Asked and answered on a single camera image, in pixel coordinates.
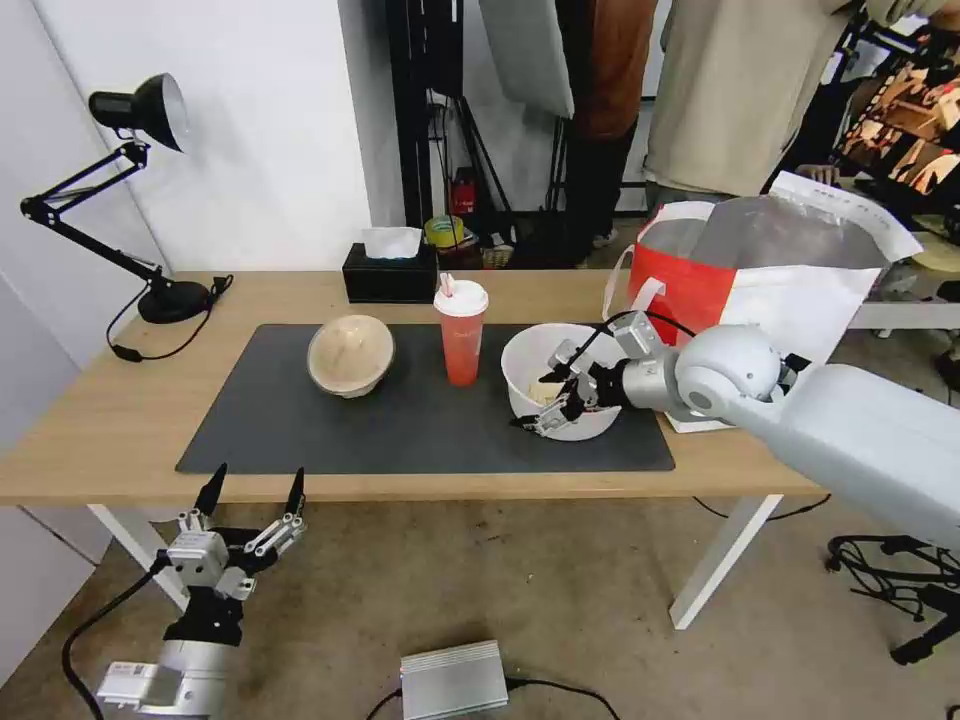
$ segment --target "lamp base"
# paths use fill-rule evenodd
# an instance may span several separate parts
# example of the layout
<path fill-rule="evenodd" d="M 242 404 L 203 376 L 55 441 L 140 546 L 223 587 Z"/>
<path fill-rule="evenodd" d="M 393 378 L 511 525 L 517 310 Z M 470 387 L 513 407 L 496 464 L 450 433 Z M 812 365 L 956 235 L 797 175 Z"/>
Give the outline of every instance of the lamp base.
<path fill-rule="evenodd" d="M 180 281 L 158 284 L 140 298 L 140 317 L 154 325 L 189 320 L 210 307 L 210 290 L 200 283 Z"/>

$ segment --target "black desk lamp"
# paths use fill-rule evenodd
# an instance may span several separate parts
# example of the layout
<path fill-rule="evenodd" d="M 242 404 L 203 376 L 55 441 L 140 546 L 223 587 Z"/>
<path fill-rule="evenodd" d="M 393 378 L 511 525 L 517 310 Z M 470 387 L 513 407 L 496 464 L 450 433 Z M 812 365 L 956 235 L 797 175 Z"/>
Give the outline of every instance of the black desk lamp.
<path fill-rule="evenodd" d="M 137 130 L 142 130 L 171 150 L 184 151 L 189 128 L 183 96 L 180 94 L 177 82 L 172 76 L 164 73 L 148 79 L 133 94 L 95 92 L 90 96 L 89 107 L 90 113 L 98 123 L 113 128 L 117 137 L 126 142 L 102 160 L 84 168 L 62 183 L 40 195 L 23 200 L 20 203 L 21 212 L 33 222 L 50 228 L 141 278 L 146 283 L 146 287 L 137 304 L 137 309 L 140 311 L 140 316 L 147 322 L 175 323 L 208 311 L 219 293 L 226 287 L 221 288 L 215 283 L 211 291 L 200 283 L 169 280 L 164 277 L 163 268 L 159 265 L 108 247 L 85 232 L 68 225 L 62 218 L 63 214 L 71 208 L 147 166 L 147 150 L 150 146 L 137 137 Z M 122 135 L 121 131 L 127 131 L 129 134 Z M 131 162 L 132 166 L 98 185 L 72 187 L 88 175 L 121 158 Z"/>

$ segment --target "lamp shade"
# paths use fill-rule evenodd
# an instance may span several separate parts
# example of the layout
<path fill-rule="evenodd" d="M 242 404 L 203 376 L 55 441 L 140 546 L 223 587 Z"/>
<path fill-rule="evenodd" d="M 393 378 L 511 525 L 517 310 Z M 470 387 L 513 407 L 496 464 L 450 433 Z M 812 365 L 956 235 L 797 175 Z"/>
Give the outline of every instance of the lamp shade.
<path fill-rule="evenodd" d="M 143 130 L 171 150 L 187 148 L 187 110 L 177 81 L 168 73 L 148 78 L 133 93 L 95 92 L 89 107 L 94 120 L 105 127 Z"/>

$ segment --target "beige bowl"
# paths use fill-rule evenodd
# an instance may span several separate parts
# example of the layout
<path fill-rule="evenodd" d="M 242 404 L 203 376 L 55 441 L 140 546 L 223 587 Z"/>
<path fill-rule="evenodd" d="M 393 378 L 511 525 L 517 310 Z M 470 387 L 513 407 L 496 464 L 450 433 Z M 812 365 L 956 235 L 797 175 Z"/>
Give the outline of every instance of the beige bowl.
<path fill-rule="evenodd" d="M 393 361 L 393 335 L 369 315 L 346 315 L 317 330 L 307 370 L 317 386 L 340 397 L 366 395 Z"/>

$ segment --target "tissue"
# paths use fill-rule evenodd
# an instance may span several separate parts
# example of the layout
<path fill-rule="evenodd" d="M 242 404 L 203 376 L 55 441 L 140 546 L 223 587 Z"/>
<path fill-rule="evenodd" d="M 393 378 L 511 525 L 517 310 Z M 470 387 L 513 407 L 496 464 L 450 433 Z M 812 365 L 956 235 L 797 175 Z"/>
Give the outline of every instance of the tissue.
<path fill-rule="evenodd" d="M 360 234 L 368 258 L 395 260 L 416 257 L 422 232 L 420 228 L 367 228 Z"/>

